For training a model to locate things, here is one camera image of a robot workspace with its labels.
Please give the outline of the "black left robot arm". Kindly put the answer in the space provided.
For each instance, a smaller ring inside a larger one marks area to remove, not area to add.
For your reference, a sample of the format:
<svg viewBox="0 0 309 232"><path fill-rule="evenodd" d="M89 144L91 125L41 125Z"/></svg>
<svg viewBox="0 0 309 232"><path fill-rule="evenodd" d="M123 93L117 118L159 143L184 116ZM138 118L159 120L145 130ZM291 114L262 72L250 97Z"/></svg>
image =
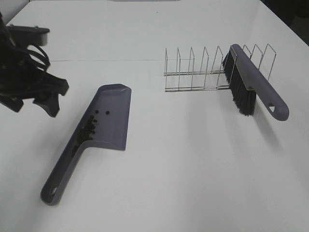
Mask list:
<svg viewBox="0 0 309 232"><path fill-rule="evenodd" d="M50 59L42 46L48 28L0 23L0 102L19 112L24 99L32 99L50 117L59 112L59 95L64 96L67 80L47 72Z"/></svg>

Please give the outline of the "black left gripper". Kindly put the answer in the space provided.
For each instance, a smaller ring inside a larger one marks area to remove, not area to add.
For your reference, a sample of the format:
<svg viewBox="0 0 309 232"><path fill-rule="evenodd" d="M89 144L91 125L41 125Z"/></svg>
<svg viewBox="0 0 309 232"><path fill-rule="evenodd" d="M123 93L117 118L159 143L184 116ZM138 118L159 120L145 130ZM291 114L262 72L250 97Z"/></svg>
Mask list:
<svg viewBox="0 0 309 232"><path fill-rule="evenodd" d="M38 51L0 42L0 103L14 112L19 112L23 99L33 98L31 89L43 79L43 93L34 98L33 104L41 107L50 117L59 112L58 95L65 96L69 84L47 73L48 55L38 45L31 44Z"/></svg>

